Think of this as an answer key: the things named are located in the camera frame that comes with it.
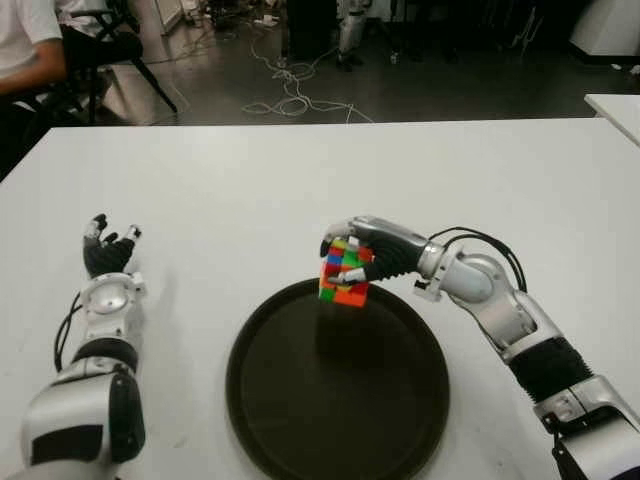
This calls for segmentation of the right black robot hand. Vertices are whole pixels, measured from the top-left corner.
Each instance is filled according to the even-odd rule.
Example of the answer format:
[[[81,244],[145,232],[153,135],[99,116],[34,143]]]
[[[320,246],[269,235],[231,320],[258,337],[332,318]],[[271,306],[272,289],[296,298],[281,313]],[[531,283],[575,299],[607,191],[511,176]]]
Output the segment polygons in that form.
[[[336,285],[356,285],[418,272],[419,260],[429,241],[424,236],[391,221],[371,216],[350,217],[331,225],[320,246],[320,257],[329,254],[335,239],[354,237],[373,252],[362,267],[330,277]]]

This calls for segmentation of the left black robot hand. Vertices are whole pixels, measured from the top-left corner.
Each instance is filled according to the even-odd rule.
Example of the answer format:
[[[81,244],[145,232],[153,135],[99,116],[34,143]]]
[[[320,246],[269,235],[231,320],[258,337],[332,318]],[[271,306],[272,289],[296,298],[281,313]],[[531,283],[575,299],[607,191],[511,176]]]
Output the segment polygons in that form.
[[[103,232],[107,226],[106,215],[99,214],[89,222],[83,235],[83,261],[90,278],[122,273],[141,237],[141,229],[135,224],[132,224],[123,236],[116,232],[104,236]]]

